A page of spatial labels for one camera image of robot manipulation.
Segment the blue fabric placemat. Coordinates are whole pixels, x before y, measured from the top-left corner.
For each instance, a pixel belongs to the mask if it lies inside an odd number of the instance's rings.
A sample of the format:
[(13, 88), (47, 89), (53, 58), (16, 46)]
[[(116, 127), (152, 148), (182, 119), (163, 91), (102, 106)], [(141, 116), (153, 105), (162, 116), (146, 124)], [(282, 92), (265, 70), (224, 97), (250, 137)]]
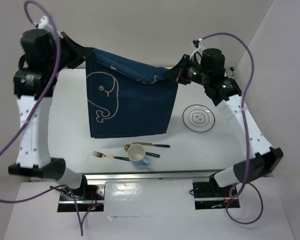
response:
[(156, 67), (92, 48), (85, 62), (90, 136), (95, 139), (167, 132), (178, 85)]

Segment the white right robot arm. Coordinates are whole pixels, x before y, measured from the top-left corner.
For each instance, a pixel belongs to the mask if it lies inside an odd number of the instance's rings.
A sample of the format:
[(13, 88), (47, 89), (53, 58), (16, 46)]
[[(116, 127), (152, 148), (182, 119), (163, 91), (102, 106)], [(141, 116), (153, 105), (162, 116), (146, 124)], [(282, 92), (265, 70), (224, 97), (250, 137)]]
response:
[(226, 187), (250, 182), (271, 173), (283, 158), (281, 148), (275, 148), (265, 138), (245, 103), (247, 91), (242, 91), (233, 78), (226, 77), (225, 56), (216, 48), (205, 48), (203, 39), (193, 40), (194, 51), (183, 55), (164, 77), (178, 84), (196, 83), (224, 115), (242, 147), (245, 160), (209, 176), (208, 190), (220, 196)]

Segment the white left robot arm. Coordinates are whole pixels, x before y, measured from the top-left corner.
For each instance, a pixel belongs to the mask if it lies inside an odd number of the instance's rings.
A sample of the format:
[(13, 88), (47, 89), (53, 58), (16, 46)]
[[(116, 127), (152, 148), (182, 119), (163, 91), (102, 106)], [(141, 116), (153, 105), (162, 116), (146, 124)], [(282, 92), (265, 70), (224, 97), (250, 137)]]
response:
[(92, 187), (87, 178), (66, 167), (63, 158), (50, 156), (48, 147), (49, 113), (58, 74), (64, 68), (75, 69), (92, 54), (64, 32), (56, 36), (50, 19), (43, 16), (34, 29), (20, 39), (24, 55), (13, 77), (19, 110), (19, 153), (8, 167), (11, 175), (54, 180), (68, 186), (78, 200), (87, 197)]

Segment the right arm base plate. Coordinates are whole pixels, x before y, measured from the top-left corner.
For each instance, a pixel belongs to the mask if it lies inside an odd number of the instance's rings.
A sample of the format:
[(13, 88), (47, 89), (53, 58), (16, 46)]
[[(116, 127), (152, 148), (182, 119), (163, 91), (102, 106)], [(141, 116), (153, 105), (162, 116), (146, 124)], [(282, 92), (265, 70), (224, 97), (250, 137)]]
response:
[(189, 194), (194, 197), (196, 210), (225, 209), (229, 202), (229, 208), (240, 208), (239, 199), (230, 198), (230, 189), (231, 186), (212, 189), (208, 182), (193, 182)]

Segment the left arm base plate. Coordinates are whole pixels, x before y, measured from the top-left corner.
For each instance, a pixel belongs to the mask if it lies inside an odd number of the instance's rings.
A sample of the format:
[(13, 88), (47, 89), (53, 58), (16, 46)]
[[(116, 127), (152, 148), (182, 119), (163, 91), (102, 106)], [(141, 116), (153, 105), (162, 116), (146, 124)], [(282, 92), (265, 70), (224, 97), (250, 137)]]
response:
[[(87, 191), (83, 195), (77, 195), (79, 192), (73, 190), (80, 213), (91, 210), (92, 212), (104, 211), (106, 183), (104, 181), (92, 181), (88, 183)], [(58, 213), (73, 213), (76, 211), (74, 199), (71, 193), (65, 187), (57, 189), (59, 200), (57, 206)]]

